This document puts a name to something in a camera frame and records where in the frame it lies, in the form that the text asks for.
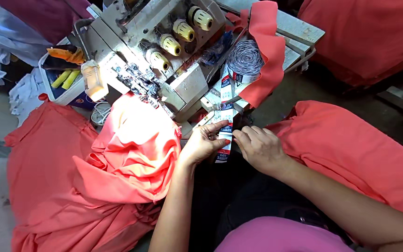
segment forearm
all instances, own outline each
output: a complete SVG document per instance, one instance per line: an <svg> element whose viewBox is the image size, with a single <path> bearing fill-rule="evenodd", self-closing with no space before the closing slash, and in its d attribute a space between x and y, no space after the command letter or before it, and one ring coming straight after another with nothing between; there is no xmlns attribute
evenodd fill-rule
<svg viewBox="0 0 403 252"><path fill-rule="evenodd" d="M403 241L403 213L291 158L283 165L283 172L274 177L308 198L352 237L375 247Z"/></svg>
<svg viewBox="0 0 403 252"><path fill-rule="evenodd" d="M177 162L169 192L150 242L149 252L188 250L194 168L195 165Z"/></svg>

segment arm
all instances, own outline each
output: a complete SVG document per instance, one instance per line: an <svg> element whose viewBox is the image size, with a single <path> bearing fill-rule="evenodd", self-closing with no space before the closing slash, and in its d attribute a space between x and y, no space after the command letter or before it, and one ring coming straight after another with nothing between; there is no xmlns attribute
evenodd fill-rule
<svg viewBox="0 0 403 252"><path fill-rule="evenodd" d="M379 251L403 248L403 213L294 161L268 129L244 127L233 134L254 168L304 195L352 237Z"/></svg>
<svg viewBox="0 0 403 252"><path fill-rule="evenodd" d="M152 235L149 252L185 252L189 246L193 174L195 166L229 140L210 140L210 135L226 126L227 120L198 127L178 157L163 209Z"/></svg>

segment plastic bottle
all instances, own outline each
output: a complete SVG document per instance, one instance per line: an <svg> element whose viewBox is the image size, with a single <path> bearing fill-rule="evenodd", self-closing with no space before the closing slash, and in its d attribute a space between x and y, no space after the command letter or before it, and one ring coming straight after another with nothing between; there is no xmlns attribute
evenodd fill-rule
<svg viewBox="0 0 403 252"><path fill-rule="evenodd" d="M85 93L94 101L102 99L108 94L108 86L100 77L99 65L94 60L82 64L81 72L85 82Z"/></svg>

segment woman's left hand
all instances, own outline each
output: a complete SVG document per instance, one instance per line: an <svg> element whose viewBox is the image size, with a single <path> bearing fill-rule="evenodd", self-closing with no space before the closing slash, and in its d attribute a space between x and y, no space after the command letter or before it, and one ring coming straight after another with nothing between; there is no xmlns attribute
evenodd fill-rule
<svg viewBox="0 0 403 252"><path fill-rule="evenodd" d="M178 158L185 165L197 165L222 147L231 143L227 139L216 139L214 133L228 124L223 120L214 124L207 124L193 130L191 137L184 146Z"/></svg>

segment coral fabric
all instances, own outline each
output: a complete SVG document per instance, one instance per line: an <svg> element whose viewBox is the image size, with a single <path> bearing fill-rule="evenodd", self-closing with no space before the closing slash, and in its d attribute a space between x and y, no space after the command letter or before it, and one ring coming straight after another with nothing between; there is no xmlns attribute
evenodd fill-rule
<svg viewBox="0 0 403 252"><path fill-rule="evenodd" d="M142 105L121 97L98 136L71 107L46 98L6 136L6 145L13 147L7 174L17 222L12 251L127 251L154 228L160 207L151 202L165 196L180 146L170 118L160 121L165 112ZM91 153L104 144L105 151Z"/></svg>
<svg viewBox="0 0 403 252"><path fill-rule="evenodd" d="M249 32L256 40L265 65L259 79L246 87L239 96L257 108L284 77L285 40L276 36L278 4L271 1L253 3Z"/></svg>
<svg viewBox="0 0 403 252"><path fill-rule="evenodd" d="M353 113L300 101L266 128L300 163L403 212L403 146Z"/></svg>
<svg viewBox="0 0 403 252"><path fill-rule="evenodd" d="M87 161L74 158L81 175L76 188L91 198L156 202L169 189L181 149L180 129L162 107L154 109L131 95L113 104Z"/></svg>
<svg viewBox="0 0 403 252"><path fill-rule="evenodd" d="M371 85L403 70L403 1L305 0L298 17L326 32L313 59L338 79Z"/></svg>
<svg viewBox="0 0 403 252"><path fill-rule="evenodd" d="M87 12L87 0L66 0L83 18L91 18ZM0 6L40 33L47 41L57 44L68 36L79 16L65 0L0 0Z"/></svg>
<svg viewBox="0 0 403 252"><path fill-rule="evenodd" d="M245 27L248 26L249 13L250 11L248 9L243 9L240 11L240 17L230 12L225 14L225 17L234 24L234 26L227 25L225 31L241 32Z"/></svg>

